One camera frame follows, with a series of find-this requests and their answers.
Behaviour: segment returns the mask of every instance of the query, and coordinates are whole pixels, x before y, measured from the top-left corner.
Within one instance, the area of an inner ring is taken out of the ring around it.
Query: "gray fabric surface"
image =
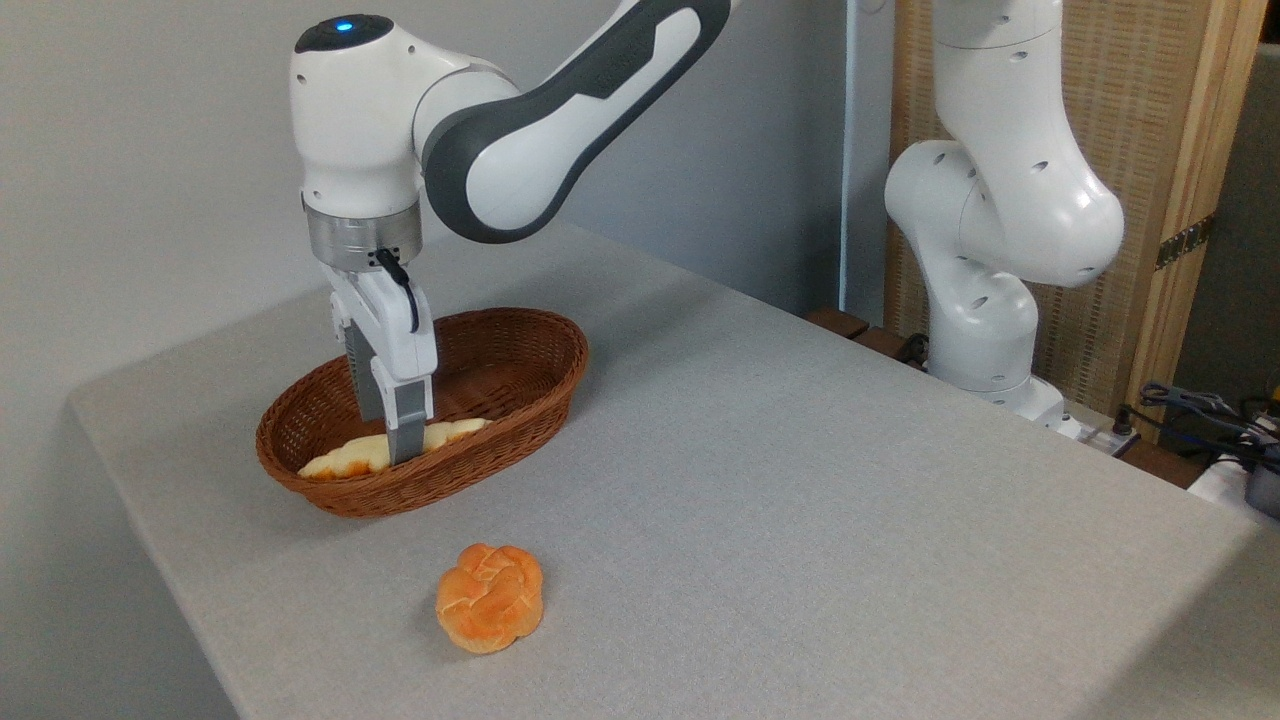
[[[257,465],[339,354],[321,293],[73,397],[242,716],[1280,715],[1280,537],[572,227],[413,270],[438,315],[545,307],[593,348],[550,443],[430,507],[333,518]],[[547,574],[484,657],[434,616],[472,542]]]

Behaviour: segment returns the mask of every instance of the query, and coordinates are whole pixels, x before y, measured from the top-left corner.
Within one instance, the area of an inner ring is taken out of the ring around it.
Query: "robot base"
[[[1010,389],[997,392],[970,391],[970,393],[992,405],[1012,410],[1023,418],[1071,439],[1079,439],[1080,437],[1083,427],[1066,413],[1062,393],[1036,375],[1027,378],[1025,382]]]

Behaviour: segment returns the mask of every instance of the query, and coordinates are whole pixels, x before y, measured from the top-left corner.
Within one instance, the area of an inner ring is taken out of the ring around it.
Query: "cable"
[[[1139,395],[1144,407],[1174,407],[1185,413],[1193,413],[1207,423],[1238,434],[1257,436],[1257,433],[1262,432],[1254,423],[1244,420],[1220,395],[1187,391],[1157,382],[1142,386]],[[1244,424],[1219,418],[1242,420]]]
[[[1121,405],[1120,406],[1120,411],[1121,413],[1126,413],[1128,415],[1132,415],[1134,418],[1138,418],[1139,420],[1147,423],[1148,425],[1158,428],[1161,432],[1167,433],[1171,437],[1175,437],[1175,438],[1178,438],[1178,439],[1180,439],[1183,442],[1189,442],[1192,445],[1198,445],[1201,447],[1207,447],[1210,450],[1215,450],[1217,452],[1221,452],[1222,455],[1233,455],[1233,456],[1239,457],[1242,460],[1248,460],[1248,461],[1252,461],[1252,462],[1258,462],[1258,464],[1265,465],[1267,469],[1270,469],[1272,471],[1280,473],[1280,461],[1277,461],[1277,459],[1274,455],[1268,455],[1266,451],[1263,451],[1263,452],[1254,452],[1254,451],[1251,450],[1251,447],[1257,447],[1257,446],[1247,446],[1247,445],[1244,445],[1244,446],[1242,446],[1242,445],[1234,445],[1233,446],[1233,445],[1225,445],[1225,443],[1220,443],[1220,442],[1208,441],[1208,439],[1204,439],[1204,438],[1197,437],[1197,436],[1190,436],[1190,434],[1183,433],[1181,430],[1178,430],[1176,428],[1172,428],[1172,427],[1170,427],[1170,425],[1167,425],[1165,423],[1161,423],[1160,420],[1156,420],[1155,418],[1151,418],[1148,415],[1144,415],[1144,414],[1139,413],[1138,409],[1133,407],[1129,404]]]
[[[413,297],[413,284],[412,281],[408,279],[408,273],[404,272],[404,268],[401,266],[399,260],[396,259],[396,254],[392,252],[389,247],[379,247],[378,251],[374,252],[374,259],[378,260],[384,270],[387,270],[387,274],[392,277],[392,281],[394,281],[396,284],[404,288],[404,295],[408,296],[408,311],[413,319],[412,327],[408,332],[416,333],[417,299]]]

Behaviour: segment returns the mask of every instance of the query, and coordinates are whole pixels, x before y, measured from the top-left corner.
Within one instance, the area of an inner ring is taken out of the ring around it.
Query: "wooden block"
[[[1133,443],[1120,460],[1183,489],[1192,487],[1204,471],[1198,464],[1144,439]]]
[[[896,336],[884,328],[870,328],[854,338],[854,342],[869,347],[881,355],[887,355],[893,360],[906,360],[910,351],[906,338]]]
[[[867,332],[870,323],[860,318],[855,318],[849,313],[841,313],[835,307],[822,307],[814,310],[805,315],[805,320],[818,325],[819,328],[828,329],[840,337],[854,340],[855,337]]]

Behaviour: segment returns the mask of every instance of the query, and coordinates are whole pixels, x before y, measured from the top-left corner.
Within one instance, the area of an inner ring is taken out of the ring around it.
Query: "white wall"
[[[361,9],[488,56],[527,87],[613,5]],[[4,4],[0,717],[230,715],[64,400],[86,379],[319,286],[284,78],[298,33],[351,9]],[[842,33],[831,0],[746,3],[593,167],[568,218],[791,310],[831,302]]]

